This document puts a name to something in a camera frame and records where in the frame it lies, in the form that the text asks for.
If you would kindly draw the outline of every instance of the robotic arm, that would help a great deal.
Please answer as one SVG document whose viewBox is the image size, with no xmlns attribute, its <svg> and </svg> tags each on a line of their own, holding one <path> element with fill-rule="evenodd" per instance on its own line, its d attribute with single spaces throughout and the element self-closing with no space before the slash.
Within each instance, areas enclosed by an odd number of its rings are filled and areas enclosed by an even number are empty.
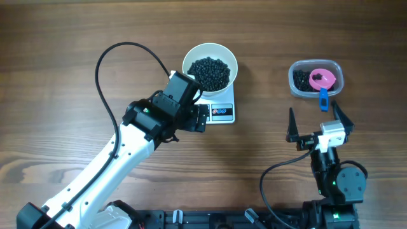
<svg viewBox="0 0 407 229">
<path fill-rule="evenodd" d="M 81 174 L 42 208 L 28 203 L 18 213 L 17 228 L 40 228 L 45 224 L 47 228 L 88 228 L 103 203 L 134 167 L 161 143 L 178 141 L 176 130 L 205 131 L 207 106 L 194 105 L 198 99 L 193 99 L 199 87 L 197 81 L 175 72 L 164 91 L 132 102 L 119 126 L 118 150 L 103 173 L 80 193 L 111 156 L 115 135 Z M 67 205 L 78 194 L 76 201 Z"/>
<path fill-rule="evenodd" d="M 354 161 L 340 162 L 336 148 L 348 142 L 354 124 L 335 101 L 332 107 L 335 121 L 321 123 L 321 131 L 304 136 L 299 136 L 293 109 L 289 110 L 286 141 L 296 142 L 298 151 L 308 150 L 299 159 L 311 156 L 311 169 L 319 194 L 324 198 L 304 202 L 300 213 L 274 213 L 271 210 L 274 216 L 271 220 L 272 228 L 359 229 L 354 204 L 363 202 L 368 171 Z"/>
</svg>

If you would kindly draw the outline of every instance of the black bean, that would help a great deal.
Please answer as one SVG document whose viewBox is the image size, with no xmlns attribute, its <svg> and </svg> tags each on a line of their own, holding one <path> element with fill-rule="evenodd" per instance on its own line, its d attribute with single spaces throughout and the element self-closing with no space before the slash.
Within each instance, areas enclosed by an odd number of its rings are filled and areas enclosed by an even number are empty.
<svg viewBox="0 0 407 229">
<path fill-rule="evenodd" d="M 318 73 L 318 74 L 315 74 L 315 75 L 312 76 L 312 79 L 313 79 L 313 80 L 321 80 L 321 79 L 322 79 L 322 75 L 319 74 L 319 73 Z"/>
<path fill-rule="evenodd" d="M 228 86 L 230 69 L 227 67 L 220 59 L 206 57 L 195 61 L 187 73 L 195 76 L 204 91 L 214 92 Z"/>
</svg>

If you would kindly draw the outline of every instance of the clear plastic container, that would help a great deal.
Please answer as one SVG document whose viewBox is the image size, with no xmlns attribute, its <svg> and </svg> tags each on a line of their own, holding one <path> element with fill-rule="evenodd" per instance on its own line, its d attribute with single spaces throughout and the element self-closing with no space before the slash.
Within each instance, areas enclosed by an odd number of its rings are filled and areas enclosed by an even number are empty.
<svg viewBox="0 0 407 229">
<path fill-rule="evenodd" d="M 288 70 L 288 83 L 290 84 L 291 94 L 295 97 L 301 98 L 319 98 L 319 92 L 302 92 L 294 85 L 293 71 L 302 70 L 312 72 L 314 69 L 327 69 L 332 72 L 336 78 L 333 85 L 334 90 L 328 92 L 328 96 L 336 95 L 342 91 L 343 88 L 343 74 L 342 68 L 333 60 L 300 60 L 295 62 Z"/>
</svg>

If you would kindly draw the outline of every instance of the blue object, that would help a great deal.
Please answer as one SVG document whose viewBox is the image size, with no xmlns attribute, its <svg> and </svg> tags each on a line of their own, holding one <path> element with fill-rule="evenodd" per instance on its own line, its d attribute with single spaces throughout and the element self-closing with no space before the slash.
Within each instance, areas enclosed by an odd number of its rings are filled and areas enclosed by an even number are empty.
<svg viewBox="0 0 407 229">
<path fill-rule="evenodd" d="M 321 111 L 328 112 L 329 97 L 326 88 L 321 88 L 321 90 L 319 91 L 319 107 L 321 108 Z"/>
</svg>

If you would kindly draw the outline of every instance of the white bowl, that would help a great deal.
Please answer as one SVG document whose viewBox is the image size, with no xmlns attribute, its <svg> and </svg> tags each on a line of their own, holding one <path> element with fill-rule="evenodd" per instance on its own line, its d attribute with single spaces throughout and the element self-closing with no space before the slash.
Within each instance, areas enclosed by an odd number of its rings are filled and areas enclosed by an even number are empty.
<svg viewBox="0 0 407 229">
<path fill-rule="evenodd" d="M 224 92 L 235 81 L 237 76 L 237 60 L 227 47 L 215 43 L 204 43 L 194 47 L 186 54 L 183 62 L 183 73 L 186 74 L 188 72 L 192 63 L 206 57 L 210 57 L 214 60 L 220 59 L 227 64 L 230 69 L 229 84 L 224 89 L 215 92 L 203 91 L 203 97 L 210 97 Z"/>
</svg>

